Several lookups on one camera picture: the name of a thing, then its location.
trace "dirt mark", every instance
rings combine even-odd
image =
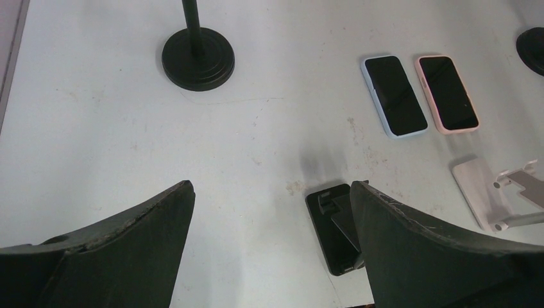
[[[294,196],[295,193],[300,193],[306,189],[306,185],[304,185],[301,181],[296,181],[293,183],[288,182],[285,189],[287,189],[289,195]]]
[[[255,165],[257,165],[257,166],[262,165],[262,162],[259,161],[259,160],[257,160],[255,157],[253,157],[251,160],[252,160],[252,161],[255,163]]]
[[[429,210],[429,214],[430,215],[434,215],[434,214],[437,214],[437,213],[440,213],[442,212],[443,209],[442,209],[442,206],[438,205],[438,204],[435,204],[432,206],[432,208]]]
[[[352,129],[352,132],[353,132],[353,145],[354,146],[358,146],[359,145],[359,138],[357,136],[358,133],[361,134],[361,140],[364,139],[364,132],[362,130],[362,128],[359,128],[357,127],[357,124],[355,124],[355,119],[352,118],[352,117],[349,117],[348,118],[348,123],[350,124],[350,127]]]

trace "pink phone case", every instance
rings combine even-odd
[[[476,115],[476,118],[478,119],[478,126],[471,127],[471,128],[465,128],[465,129],[461,129],[461,130],[449,130],[449,129],[444,127],[444,124],[442,123],[442,120],[440,119],[440,115],[438,113],[438,107],[436,106],[436,102],[434,101],[434,98],[432,96],[432,93],[431,93],[429,87],[427,86],[427,80],[425,79],[425,74],[423,73],[423,68],[421,68],[421,64],[420,64],[420,60],[423,59],[423,58],[439,58],[439,57],[446,57],[446,58],[451,59],[450,57],[445,56],[445,55],[437,55],[437,56],[421,56],[416,60],[416,72],[418,73],[418,77],[419,77],[421,86],[423,87],[423,91],[425,93],[425,97],[427,98],[427,102],[429,103],[430,112],[432,113],[432,118],[434,119],[434,124],[436,126],[436,129],[438,129],[438,131],[443,133],[444,135],[450,135],[452,133],[474,132],[476,129],[478,129],[478,127],[480,127],[480,118],[478,117],[478,113],[476,113],[476,109],[474,108],[474,104],[472,103],[472,99],[470,98],[470,95],[468,95],[468,92],[467,92],[466,95],[468,96],[468,100],[470,101],[470,105],[472,106],[472,109],[474,110],[474,114]],[[466,91],[466,87],[464,86],[463,78],[459,74],[459,71],[457,70],[457,67],[455,66],[455,62],[453,60],[452,60],[452,62],[454,63],[455,71],[457,72],[457,75],[459,76],[459,79],[461,80],[463,88],[465,88],[465,91]]]

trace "round black base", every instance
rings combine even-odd
[[[544,28],[523,32],[516,41],[516,49],[530,69],[544,76]]]
[[[201,28],[203,56],[194,57],[187,29],[172,35],[162,50],[166,76],[191,91],[208,91],[224,84],[234,70],[234,51],[218,32]]]

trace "black display stand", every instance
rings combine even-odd
[[[0,307],[170,307],[194,199],[183,181],[40,245],[0,248]]]
[[[224,84],[234,70],[234,51],[218,32],[200,28],[196,0],[183,0],[187,29],[172,35],[162,50],[166,76],[191,91]]]
[[[306,197],[328,270],[344,275],[364,266],[353,221],[350,186],[338,185]]]
[[[523,32],[516,41],[516,49],[530,69],[544,76],[544,28]]]

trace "stain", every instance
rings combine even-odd
[[[434,215],[435,213],[442,212],[442,207],[438,204],[435,204],[432,206],[432,208],[429,210],[430,215]]]
[[[498,41],[498,36],[497,34],[495,34],[495,30],[491,29],[491,34],[493,35],[493,42],[497,45],[500,44],[500,42]]]
[[[251,160],[252,160],[252,161],[255,163],[255,165],[257,165],[257,166],[262,165],[262,162],[259,161],[259,160],[257,160],[255,157],[253,157]]]
[[[78,96],[74,92],[70,92],[68,95],[70,95],[74,101],[78,101]]]
[[[391,191],[391,194],[394,194],[395,196],[399,197],[400,199],[404,198],[404,195],[399,190]]]
[[[285,189],[289,192],[290,196],[294,196],[295,193],[300,193],[306,189],[306,185],[304,185],[301,181],[295,181],[293,183],[288,182]]]
[[[102,99],[105,98],[104,90],[101,90],[101,91],[93,90],[91,94],[92,94],[92,101],[94,102],[94,112],[97,113],[98,109],[100,108],[100,102],[102,101]]]
[[[366,150],[364,151],[364,157],[366,160],[366,164],[370,167],[370,169],[372,169],[372,167],[377,167],[380,164],[379,156],[380,152],[371,149],[370,146],[366,147]],[[387,162],[386,159],[382,159],[381,161],[384,164]]]
[[[358,140],[357,134],[360,133],[361,134],[361,140],[364,140],[364,131],[362,130],[362,128],[357,127],[357,125],[355,124],[355,119],[354,118],[349,117],[348,118],[348,123],[350,124],[350,128],[352,129],[352,132],[353,132],[353,145],[358,146],[359,145],[359,140]]]
[[[350,124],[350,127],[352,128],[352,131],[353,131],[353,145],[358,146],[359,142],[357,141],[357,132],[356,132],[357,127],[355,126],[355,120],[352,117],[349,117],[348,123]]]

